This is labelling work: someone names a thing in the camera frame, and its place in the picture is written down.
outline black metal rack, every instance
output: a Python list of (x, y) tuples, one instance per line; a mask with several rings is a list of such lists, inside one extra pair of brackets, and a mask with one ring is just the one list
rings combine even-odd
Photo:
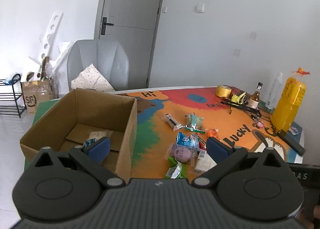
[[(21, 118), (21, 114), (26, 109), (26, 103), (24, 101), (22, 93), (22, 84), (20, 83), (21, 92), (15, 92), (14, 85), (21, 80), (21, 75), (16, 74), (11, 79), (11, 84), (4, 84), (5, 79), (0, 79), (0, 86), (12, 87), (12, 92), (0, 93), (0, 103), (1, 101), (14, 101), (15, 105), (0, 105), (0, 114), (1, 115), (15, 115)], [(17, 101), (22, 96), (24, 106), (19, 106)]]

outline bottle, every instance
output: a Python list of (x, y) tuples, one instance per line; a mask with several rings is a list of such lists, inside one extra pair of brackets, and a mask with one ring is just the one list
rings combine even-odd
[(310, 73), (305, 72), (302, 68), (293, 73), (287, 79), (278, 105), (270, 117), (272, 124), (277, 130), (289, 130), (306, 92), (306, 85), (302, 80)]
[(282, 76), (282, 73), (278, 73), (275, 81), (273, 82), (271, 92), (266, 102), (266, 108), (268, 109), (273, 109), (280, 98), (282, 88)]
[(262, 87), (262, 83), (259, 82), (256, 91), (254, 94), (250, 97), (250, 100), (248, 102), (248, 107), (252, 109), (256, 109), (258, 107), (259, 101), (260, 101), (260, 89)]

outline white switch panel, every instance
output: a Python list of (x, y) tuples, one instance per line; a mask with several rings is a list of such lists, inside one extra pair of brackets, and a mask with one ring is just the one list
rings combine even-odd
[(203, 12), (203, 11), (204, 11), (204, 3), (198, 3), (197, 12)]

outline cardboard box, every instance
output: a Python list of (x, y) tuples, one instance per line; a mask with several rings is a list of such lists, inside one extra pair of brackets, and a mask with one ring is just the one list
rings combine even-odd
[(68, 151), (83, 145), (90, 132), (109, 130), (111, 151), (102, 165), (128, 181), (137, 131), (137, 100), (93, 90), (75, 89), (48, 110), (20, 139), (28, 161), (49, 146)]
[(30, 114), (35, 114), (40, 102), (50, 101), (56, 98), (51, 79), (43, 81), (23, 82), (22, 91)]

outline polka dot cloth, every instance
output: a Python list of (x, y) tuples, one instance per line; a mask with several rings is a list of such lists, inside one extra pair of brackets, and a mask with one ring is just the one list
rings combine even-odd
[(93, 64), (90, 64), (71, 81), (71, 88), (94, 89), (103, 92), (115, 91)]

